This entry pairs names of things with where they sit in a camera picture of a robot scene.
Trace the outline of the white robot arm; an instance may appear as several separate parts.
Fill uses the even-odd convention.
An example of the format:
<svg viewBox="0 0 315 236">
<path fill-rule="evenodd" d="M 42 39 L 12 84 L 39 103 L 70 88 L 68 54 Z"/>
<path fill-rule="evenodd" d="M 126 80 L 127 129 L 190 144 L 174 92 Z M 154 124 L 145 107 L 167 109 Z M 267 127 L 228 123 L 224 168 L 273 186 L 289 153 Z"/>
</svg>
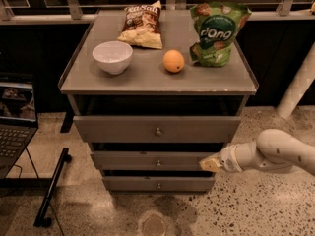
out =
<svg viewBox="0 0 315 236">
<path fill-rule="evenodd" d="M 296 167 L 315 175 L 315 147 L 278 129 L 262 131 L 250 143 L 228 145 L 199 162 L 204 171 L 289 173 Z"/>
</svg>

